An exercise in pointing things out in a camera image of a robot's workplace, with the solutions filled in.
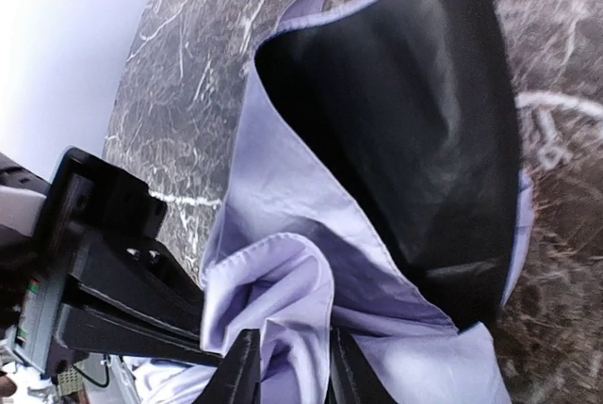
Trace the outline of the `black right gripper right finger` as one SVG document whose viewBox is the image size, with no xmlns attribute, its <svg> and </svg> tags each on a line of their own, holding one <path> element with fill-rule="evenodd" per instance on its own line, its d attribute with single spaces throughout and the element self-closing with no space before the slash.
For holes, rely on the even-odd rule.
<svg viewBox="0 0 603 404">
<path fill-rule="evenodd" d="M 328 403 L 396 403 L 348 332 L 339 328 L 331 329 L 330 358 Z"/>
</svg>

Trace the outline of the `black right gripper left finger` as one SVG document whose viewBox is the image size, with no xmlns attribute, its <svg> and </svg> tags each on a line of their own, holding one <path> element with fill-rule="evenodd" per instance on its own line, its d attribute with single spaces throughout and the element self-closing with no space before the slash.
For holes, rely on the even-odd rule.
<svg viewBox="0 0 603 404">
<path fill-rule="evenodd" d="M 261 401 L 260 331 L 243 330 L 200 394 L 200 404 Z"/>
</svg>

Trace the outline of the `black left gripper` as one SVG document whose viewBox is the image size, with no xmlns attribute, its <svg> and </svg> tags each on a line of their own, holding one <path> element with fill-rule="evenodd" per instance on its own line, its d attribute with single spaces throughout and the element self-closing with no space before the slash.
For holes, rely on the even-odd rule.
<svg viewBox="0 0 603 404">
<path fill-rule="evenodd" d="M 68 150 L 34 228 L 43 269 L 10 352 L 47 376 L 91 353 L 218 365 L 197 342 L 204 293 L 157 240 L 166 213 L 140 179 Z"/>
</svg>

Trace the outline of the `lavender folding umbrella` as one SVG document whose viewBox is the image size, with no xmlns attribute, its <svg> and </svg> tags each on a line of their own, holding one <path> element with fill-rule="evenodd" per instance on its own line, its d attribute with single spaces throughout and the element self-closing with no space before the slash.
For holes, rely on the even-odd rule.
<svg viewBox="0 0 603 404">
<path fill-rule="evenodd" d="M 324 1 L 253 54 L 201 346 L 259 330 L 264 403 L 327 400 L 334 328 L 396 403 L 507 403 L 489 326 L 533 212 L 494 2 Z"/>
</svg>

